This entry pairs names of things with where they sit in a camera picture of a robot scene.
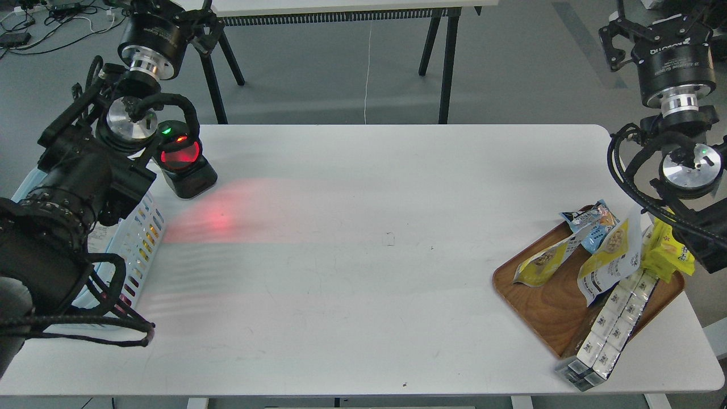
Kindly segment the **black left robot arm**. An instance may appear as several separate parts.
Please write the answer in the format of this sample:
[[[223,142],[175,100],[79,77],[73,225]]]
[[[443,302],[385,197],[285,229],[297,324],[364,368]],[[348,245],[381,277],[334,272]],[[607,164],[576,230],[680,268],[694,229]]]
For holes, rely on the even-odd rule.
[[[44,178],[19,201],[2,198],[2,372],[28,339],[57,339],[55,324],[108,324],[143,332],[138,341],[69,339],[147,346],[155,325],[122,301],[127,277],[119,253],[92,253],[98,225],[128,218],[162,170],[180,198],[216,183],[203,155],[192,102],[163,93],[179,75],[189,44],[208,57],[224,23],[211,2],[185,10],[173,1],[109,1],[130,13],[118,54],[93,63],[86,90],[42,132]]]

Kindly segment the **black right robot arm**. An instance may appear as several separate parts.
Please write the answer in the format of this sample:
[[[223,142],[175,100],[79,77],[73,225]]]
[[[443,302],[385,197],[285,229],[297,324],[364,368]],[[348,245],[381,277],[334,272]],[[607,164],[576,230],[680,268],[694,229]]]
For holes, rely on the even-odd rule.
[[[628,20],[618,1],[598,31],[608,68],[634,63],[641,103],[658,111],[611,135],[608,171],[643,212],[672,227],[709,273],[725,269],[725,200],[701,210],[687,202],[725,184],[725,143],[707,143],[718,114],[700,103],[716,90],[715,32],[725,33],[724,1],[688,1],[647,26]]]

